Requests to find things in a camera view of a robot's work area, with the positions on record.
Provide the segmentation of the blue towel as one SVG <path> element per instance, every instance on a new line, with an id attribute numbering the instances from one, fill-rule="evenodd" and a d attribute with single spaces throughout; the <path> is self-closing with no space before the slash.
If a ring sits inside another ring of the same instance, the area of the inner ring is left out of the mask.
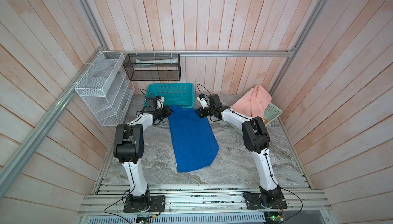
<path id="1" fill-rule="evenodd" d="M 215 160 L 219 145 L 207 118 L 200 118 L 195 109 L 171 106 L 169 127 L 177 171 L 187 173 L 209 167 Z"/>

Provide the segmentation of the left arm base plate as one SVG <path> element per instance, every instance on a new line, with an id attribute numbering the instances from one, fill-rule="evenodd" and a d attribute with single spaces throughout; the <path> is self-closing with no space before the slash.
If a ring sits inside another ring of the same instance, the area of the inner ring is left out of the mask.
<path id="1" fill-rule="evenodd" d="M 164 195 L 141 195 L 141 196 L 128 196 L 125 199 L 124 213 L 138 213 L 138 212 L 164 212 L 165 210 Z"/>

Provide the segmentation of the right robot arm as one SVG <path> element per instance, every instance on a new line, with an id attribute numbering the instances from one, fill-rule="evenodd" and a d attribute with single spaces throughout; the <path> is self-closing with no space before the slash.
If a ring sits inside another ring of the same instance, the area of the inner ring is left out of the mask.
<path id="1" fill-rule="evenodd" d="M 195 113 L 200 118 L 216 117 L 220 121 L 228 122 L 242 131 L 245 147 L 251 152 L 259 173 L 260 194 L 251 194 L 257 200 L 250 200 L 252 206 L 248 209 L 272 209 L 282 207 L 287 203 L 271 167 L 270 136 L 261 117 L 248 117 L 238 113 L 229 106 L 224 106 L 217 94 L 200 94 L 197 97 L 201 107 Z"/>

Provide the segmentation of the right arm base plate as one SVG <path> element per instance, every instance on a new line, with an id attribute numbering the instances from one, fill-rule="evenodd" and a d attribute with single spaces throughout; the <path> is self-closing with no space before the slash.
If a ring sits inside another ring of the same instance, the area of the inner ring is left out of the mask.
<path id="1" fill-rule="evenodd" d="M 248 210 L 259 210 L 259 209 L 287 209 L 288 205 L 284 198 L 273 200 L 269 198 L 265 193 L 251 193 L 243 192 L 243 198 L 245 199 Z"/>

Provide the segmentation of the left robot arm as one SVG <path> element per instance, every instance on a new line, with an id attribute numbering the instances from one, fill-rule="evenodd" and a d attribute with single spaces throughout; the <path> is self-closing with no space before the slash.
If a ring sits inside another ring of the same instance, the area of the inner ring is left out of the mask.
<path id="1" fill-rule="evenodd" d="M 145 106 L 136 119 L 116 127 L 113 155 L 124 167 L 130 184 L 125 204 L 138 211 L 146 210 L 151 202 L 141 163 L 144 154 L 143 133 L 156 121 L 160 122 L 172 114 L 172 110 L 164 105 L 164 101 L 162 96 L 146 98 Z"/>

